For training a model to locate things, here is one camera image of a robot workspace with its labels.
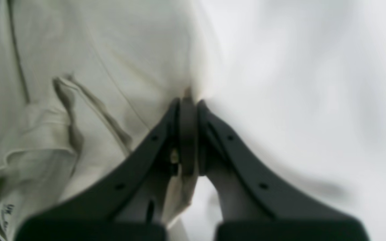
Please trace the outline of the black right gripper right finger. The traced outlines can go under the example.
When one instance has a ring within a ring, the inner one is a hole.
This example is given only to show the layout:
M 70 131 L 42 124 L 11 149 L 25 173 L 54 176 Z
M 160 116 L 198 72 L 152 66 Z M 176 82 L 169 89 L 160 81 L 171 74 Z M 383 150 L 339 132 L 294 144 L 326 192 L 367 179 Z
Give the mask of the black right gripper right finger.
M 236 131 L 198 103 L 198 165 L 216 188 L 223 222 L 216 241 L 367 241 L 356 218 L 289 184 Z

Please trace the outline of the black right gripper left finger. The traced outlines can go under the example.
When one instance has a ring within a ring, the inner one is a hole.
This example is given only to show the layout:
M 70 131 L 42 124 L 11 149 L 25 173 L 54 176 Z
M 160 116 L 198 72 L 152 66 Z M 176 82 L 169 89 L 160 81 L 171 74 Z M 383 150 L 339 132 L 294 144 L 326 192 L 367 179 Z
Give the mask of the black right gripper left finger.
M 196 108 L 176 98 L 159 124 L 108 176 L 23 224 L 17 241 L 165 241 L 172 177 L 193 177 Z

